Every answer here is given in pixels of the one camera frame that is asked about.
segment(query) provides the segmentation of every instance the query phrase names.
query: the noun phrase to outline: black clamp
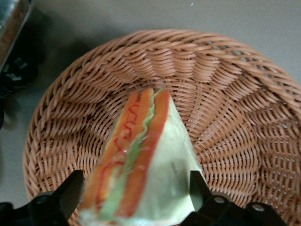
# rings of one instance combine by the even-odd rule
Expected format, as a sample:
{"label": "black clamp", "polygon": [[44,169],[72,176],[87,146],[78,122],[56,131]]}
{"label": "black clamp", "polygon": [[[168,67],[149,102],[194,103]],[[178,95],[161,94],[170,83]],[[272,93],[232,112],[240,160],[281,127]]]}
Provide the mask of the black clamp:
{"label": "black clamp", "polygon": [[83,172],[75,170],[52,194],[38,195],[23,207],[14,210],[11,203],[0,203],[0,225],[68,226],[79,203],[83,181]]}
{"label": "black clamp", "polygon": [[243,209],[222,194],[213,195],[198,171],[190,173],[190,196],[199,211],[180,226],[286,226],[269,205],[251,202]]}

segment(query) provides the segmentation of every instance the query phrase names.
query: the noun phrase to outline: sandwich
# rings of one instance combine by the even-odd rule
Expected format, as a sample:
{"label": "sandwich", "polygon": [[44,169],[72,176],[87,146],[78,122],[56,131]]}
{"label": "sandwich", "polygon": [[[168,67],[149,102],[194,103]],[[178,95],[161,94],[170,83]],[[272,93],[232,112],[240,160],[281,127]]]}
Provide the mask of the sandwich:
{"label": "sandwich", "polygon": [[80,203],[86,226],[167,226],[194,211],[190,171],[201,166],[167,89],[134,92],[88,179]]}

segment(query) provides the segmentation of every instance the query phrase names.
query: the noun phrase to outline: black object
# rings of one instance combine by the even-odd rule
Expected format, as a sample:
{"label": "black object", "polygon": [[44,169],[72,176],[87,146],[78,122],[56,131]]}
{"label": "black object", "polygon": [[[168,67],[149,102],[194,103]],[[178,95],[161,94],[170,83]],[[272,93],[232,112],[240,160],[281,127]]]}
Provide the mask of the black object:
{"label": "black object", "polygon": [[0,122],[4,120],[2,99],[27,87],[38,76],[38,65],[46,58],[42,35],[40,24],[27,22],[0,71]]}
{"label": "black object", "polygon": [[0,225],[68,226],[79,203],[83,181],[83,172],[75,170],[52,194],[39,195],[23,207],[14,210],[11,203],[0,203]]}
{"label": "black object", "polygon": [[212,195],[198,171],[190,173],[190,196],[199,211],[190,213],[180,226],[286,226],[266,204],[251,202],[243,209],[222,195]]}

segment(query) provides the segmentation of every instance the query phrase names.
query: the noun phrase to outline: gray table surface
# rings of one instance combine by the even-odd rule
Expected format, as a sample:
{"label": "gray table surface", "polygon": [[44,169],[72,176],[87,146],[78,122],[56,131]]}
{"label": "gray table surface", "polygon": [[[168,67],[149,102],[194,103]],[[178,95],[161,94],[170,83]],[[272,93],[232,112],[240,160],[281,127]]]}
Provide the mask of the gray table surface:
{"label": "gray table surface", "polygon": [[90,49],[144,29],[216,32],[245,43],[301,84],[300,0],[38,0],[31,21],[43,24],[47,60],[38,79],[6,99],[0,130],[0,202],[28,202],[22,156],[34,109],[60,72]]}

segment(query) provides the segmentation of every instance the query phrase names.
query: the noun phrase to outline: wicker basket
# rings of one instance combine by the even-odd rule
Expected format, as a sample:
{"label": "wicker basket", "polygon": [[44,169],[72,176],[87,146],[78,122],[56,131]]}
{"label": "wicker basket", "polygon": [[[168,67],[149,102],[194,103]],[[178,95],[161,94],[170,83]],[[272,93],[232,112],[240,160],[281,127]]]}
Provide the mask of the wicker basket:
{"label": "wicker basket", "polygon": [[210,189],[239,206],[270,204],[288,225],[301,225],[300,86],[247,45],[195,31],[140,31],[112,40],[56,79],[28,130],[29,198],[56,189],[75,169],[87,177],[128,94],[162,83]]}

